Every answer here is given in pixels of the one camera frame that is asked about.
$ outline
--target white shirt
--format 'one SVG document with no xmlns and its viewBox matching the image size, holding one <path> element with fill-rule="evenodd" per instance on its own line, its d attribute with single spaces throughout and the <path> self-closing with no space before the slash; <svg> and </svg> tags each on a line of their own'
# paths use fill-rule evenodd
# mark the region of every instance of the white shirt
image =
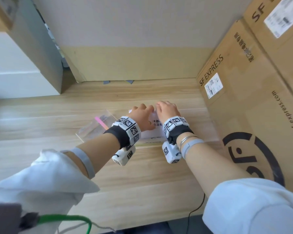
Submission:
<svg viewBox="0 0 293 234">
<path fill-rule="evenodd" d="M 0 182 L 0 202 L 20 203 L 24 214 L 67 214 L 85 193 L 99 190 L 69 157 L 49 149 L 30 167 Z M 293 233 L 293 193 L 260 178 L 226 181 L 211 194 L 203 221 L 214 234 Z M 55 233 L 59 224 L 22 233 Z"/>
</svg>

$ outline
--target circular logo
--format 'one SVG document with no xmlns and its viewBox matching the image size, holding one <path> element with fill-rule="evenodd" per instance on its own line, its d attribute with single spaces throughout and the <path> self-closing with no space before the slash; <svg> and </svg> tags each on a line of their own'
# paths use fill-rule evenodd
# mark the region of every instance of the circular logo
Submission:
<svg viewBox="0 0 293 234">
<path fill-rule="evenodd" d="M 231 133 L 223 138 L 223 144 L 226 146 L 229 142 L 236 140 L 236 139 L 243 139 L 250 141 L 252 137 L 252 134 L 246 133 L 246 132 L 234 132 Z M 272 170 L 272 175 L 274 178 L 274 181 L 279 183 L 282 186 L 285 186 L 284 176 L 282 174 L 280 165 L 273 155 L 273 153 L 270 151 L 270 149 L 257 137 L 255 136 L 254 145 L 258 147 L 258 149 L 263 153 L 266 160 L 268 161 L 270 168 Z M 247 156 L 247 157 L 234 157 L 234 154 L 232 152 L 232 147 L 228 147 L 228 151 L 230 154 L 230 157 L 234 163 L 247 163 L 247 162 L 257 162 L 257 159 L 255 156 Z M 236 148 L 236 152 L 238 154 L 242 154 L 241 148 Z M 250 174 L 256 173 L 260 178 L 265 178 L 264 174 L 254 166 L 248 166 L 246 171 Z"/>
</svg>

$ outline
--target wooden tabletop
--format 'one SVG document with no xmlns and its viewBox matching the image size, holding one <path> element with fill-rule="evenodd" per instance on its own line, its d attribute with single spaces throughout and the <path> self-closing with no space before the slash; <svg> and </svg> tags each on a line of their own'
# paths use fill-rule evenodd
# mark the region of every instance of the wooden tabletop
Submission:
<svg viewBox="0 0 293 234">
<path fill-rule="evenodd" d="M 0 180 L 29 166 L 41 149 L 81 143 L 75 133 L 98 112 L 108 109 L 118 118 L 132 106 L 158 100 L 174 102 L 192 130 L 223 152 L 194 78 L 78 84 L 66 71 L 63 91 L 59 96 L 0 100 Z M 138 148 L 124 167 L 110 160 L 93 181 L 101 191 L 86 194 L 69 214 L 115 229 L 186 217 L 203 198 L 186 162 L 168 164 L 161 147 Z M 75 224 L 63 222 L 60 230 Z M 96 227 L 91 231 L 100 232 Z M 86 225 L 70 233 L 86 233 Z"/>
</svg>

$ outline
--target hand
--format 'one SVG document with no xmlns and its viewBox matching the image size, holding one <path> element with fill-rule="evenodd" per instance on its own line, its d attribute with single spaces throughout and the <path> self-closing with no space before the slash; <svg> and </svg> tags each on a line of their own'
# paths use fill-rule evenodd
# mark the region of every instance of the hand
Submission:
<svg viewBox="0 0 293 234">
<path fill-rule="evenodd" d="M 127 116 L 137 122 L 142 132 L 155 129 L 155 126 L 149 121 L 149 116 L 153 112 L 154 107 L 152 105 L 146 107 L 145 104 L 141 104 L 139 107 L 133 107 L 131 113 Z"/>
<path fill-rule="evenodd" d="M 157 102 L 156 112 L 157 112 L 158 118 L 160 119 L 162 123 L 166 122 L 171 117 L 181 116 L 180 112 L 177 109 L 176 104 L 172 104 L 168 101 Z"/>
</svg>

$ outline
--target black cable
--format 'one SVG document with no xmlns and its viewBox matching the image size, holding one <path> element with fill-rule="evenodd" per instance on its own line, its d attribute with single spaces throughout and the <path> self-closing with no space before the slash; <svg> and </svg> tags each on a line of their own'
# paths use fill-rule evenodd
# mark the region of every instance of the black cable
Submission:
<svg viewBox="0 0 293 234">
<path fill-rule="evenodd" d="M 199 208 L 201 208 L 201 206 L 203 205 L 204 200 L 205 200 L 205 193 L 204 193 L 204 196 L 203 196 L 203 201 L 202 201 L 202 203 L 200 204 Z M 186 231 L 186 234 L 188 234 L 188 230 L 189 230 L 190 215 L 191 215 L 191 213 L 195 212 L 195 211 L 198 210 L 199 208 L 197 208 L 197 209 L 195 209 L 195 210 L 193 210 L 193 211 L 191 211 L 191 212 L 189 213 L 189 216 L 188 216 L 188 225 L 187 225 L 187 231 Z"/>
</svg>

